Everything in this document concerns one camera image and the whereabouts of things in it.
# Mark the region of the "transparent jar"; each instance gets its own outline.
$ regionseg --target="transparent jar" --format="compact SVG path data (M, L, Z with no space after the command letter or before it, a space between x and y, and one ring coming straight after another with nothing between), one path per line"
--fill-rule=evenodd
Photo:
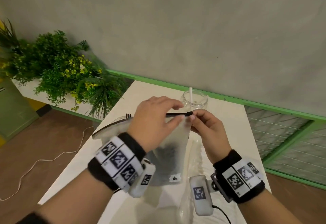
M204 95L201 91L192 90L192 102L190 102L189 90L185 91L180 99L184 104L182 112L193 111L196 109L206 109L208 103L208 96Z

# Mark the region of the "white straw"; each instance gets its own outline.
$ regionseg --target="white straw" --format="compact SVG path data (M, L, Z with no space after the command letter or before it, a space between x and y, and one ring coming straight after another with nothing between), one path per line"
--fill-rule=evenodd
M192 87L189 88L190 103L192 104Z

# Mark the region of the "green beam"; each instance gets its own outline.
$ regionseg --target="green beam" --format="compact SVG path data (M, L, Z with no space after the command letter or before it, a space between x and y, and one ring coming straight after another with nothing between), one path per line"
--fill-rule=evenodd
M323 122L309 120L300 130L297 130L292 136L287 138L281 145L279 145L273 152L269 153L262 159L263 165L271 163L282 154L285 150L287 150L290 146L300 141L304 136L316 130Z
M173 89L181 90L181 91L186 91L189 89L189 87L187 87L187 86L181 86L181 85L177 85L177 84L173 84L173 83L169 83L169 82L162 82L159 80L154 80L154 79L150 79L150 78L146 78L146 77L142 77L142 76L136 76L136 75L132 75L132 74L116 71L116 70L108 70L108 71L112 74L121 75L125 78L130 78L130 79L140 81L140 82L146 82L146 83L163 86L163 87L168 87L168 88L173 88ZM293 116L301 117L301 118L305 118L305 119L326 122L326 117L323 117L323 116L303 113L300 111L293 111L293 110L289 110L289 109L285 109L285 108L281 108L281 107L270 106L270 105L266 105L266 104L262 104L262 103L257 103L257 102L253 102L253 101L249 101L249 100L231 97L231 96L216 94L216 93L207 92L207 91L203 91L203 90L200 90L200 91L205 93L209 97L215 98L215 99L221 99L221 100L241 104L244 106L256 107L256 108L260 108L260 109L264 109L264 110L268 110L268 111L274 111L274 112L282 113L282 114L286 114L286 115L293 115Z
M302 183L302 184L305 184L305 185L310 185L310 186L313 186L313 187L316 187L316 188L319 188L319 189L326 190L326 185L318 184L316 182L312 182L312 181L309 181L309 180L306 180L306 179L301 179L301 178L298 178L298 177L295 177L295 176L292 176L292 175L289 175L289 174L286 174L286 173L281 173L281 172L278 172L278 171L275 171L275 170L272 170L272 169L268 169L268 168L265 168L265 172L276 175L276 176L279 176L279 177L282 177L282 178L290 179L290 180L293 180L293 181L296 181L296 182L299 182L299 183Z
M63 111L64 113L75 115L75 116L78 116L78 117L81 117L81 118L89 119L89 120L92 120L94 122L99 122L99 123L102 122L100 119L96 119L96 118L89 117L87 115L79 114L79 113L77 113L75 111L69 111L69 110L66 110L66 109L63 109L63 108L60 108L60 107L57 107L57 106L51 106L51 107L52 107L52 109L55 109L55 110L58 110L58 111Z

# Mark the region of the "wristband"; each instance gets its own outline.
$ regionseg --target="wristband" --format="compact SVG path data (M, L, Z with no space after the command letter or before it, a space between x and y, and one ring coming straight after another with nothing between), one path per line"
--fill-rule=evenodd
M142 174L143 148L129 134L112 137L88 163L88 171L110 189L130 188Z
M257 168L250 161L242 159L235 150L231 150L213 167L215 173L211 178L228 202L232 199L236 203L249 201L265 189Z

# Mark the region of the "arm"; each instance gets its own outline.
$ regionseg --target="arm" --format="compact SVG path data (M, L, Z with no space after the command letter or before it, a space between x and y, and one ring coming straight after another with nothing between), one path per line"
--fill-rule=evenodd
M206 110L195 110L193 113L190 116L191 129L202 137L211 163L225 158L231 151L231 146L222 121ZM301 223L266 189L253 199L238 204L238 207L248 224Z
M183 104L165 96L152 97L143 101L136 110L127 133L145 152L159 144L179 125L184 115L174 117L165 123L167 111L178 110ZM37 215L51 224L93 224L100 219L113 191L103 182L95 179L85 169L68 185L55 194L36 211ZM23 219L21 223L34 223Z

